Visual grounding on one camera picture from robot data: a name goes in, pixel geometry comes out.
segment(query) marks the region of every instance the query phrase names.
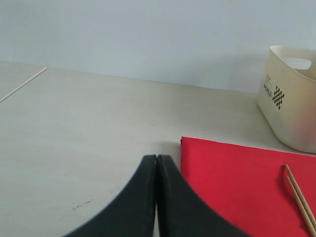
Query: checkered pattern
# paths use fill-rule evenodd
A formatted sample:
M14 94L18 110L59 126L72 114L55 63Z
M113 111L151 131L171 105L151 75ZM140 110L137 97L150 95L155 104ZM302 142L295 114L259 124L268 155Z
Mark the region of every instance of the checkered pattern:
M275 90L274 96L272 97L272 100L273 100L273 102L275 103L275 105L277 106L278 109L281 108L281 104L283 102L283 98L284 98L284 94L282 93L280 88L278 86L276 86L276 90Z

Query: table surface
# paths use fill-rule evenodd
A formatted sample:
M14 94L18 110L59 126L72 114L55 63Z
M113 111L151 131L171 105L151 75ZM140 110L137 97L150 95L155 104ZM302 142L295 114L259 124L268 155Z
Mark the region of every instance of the table surface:
M0 62L0 97L41 69ZM0 124L1 236L68 233L122 190L143 155L169 154L179 167L182 136L293 152L256 95L56 69L1 102Z

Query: chopsticks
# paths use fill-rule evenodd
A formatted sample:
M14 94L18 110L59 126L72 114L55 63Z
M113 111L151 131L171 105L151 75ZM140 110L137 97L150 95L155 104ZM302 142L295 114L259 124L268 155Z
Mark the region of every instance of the chopsticks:
M294 199L296 201L296 204L298 205L301 214L303 216L303 219L307 225L307 228L311 234L312 237L316 237L316 220L315 217L300 189L298 186L294 175L292 171L290 170L290 167L286 164L285 169L288 173L288 176L286 177L287 182L292 190L292 193L294 195Z

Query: red fabric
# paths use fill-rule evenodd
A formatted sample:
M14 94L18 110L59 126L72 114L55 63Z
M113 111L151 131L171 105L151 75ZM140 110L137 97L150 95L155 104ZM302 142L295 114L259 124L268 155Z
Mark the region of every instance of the red fabric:
M255 237L309 236L284 165L315 215L316 157L187 137L181 150L181 173L227 221Z

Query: black object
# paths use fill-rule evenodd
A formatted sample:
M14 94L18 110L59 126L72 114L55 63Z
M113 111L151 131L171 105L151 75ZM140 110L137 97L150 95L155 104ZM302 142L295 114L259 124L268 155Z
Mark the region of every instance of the black object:
M156 156L145 156L119 195L98 215L65 237L152 237Z
M156 198L161 237L247 237L210 209L170 156L158 156Z
M144 156L119 195L64 237L152 237L155 207L160 237L248 237L209 208L170 156Z

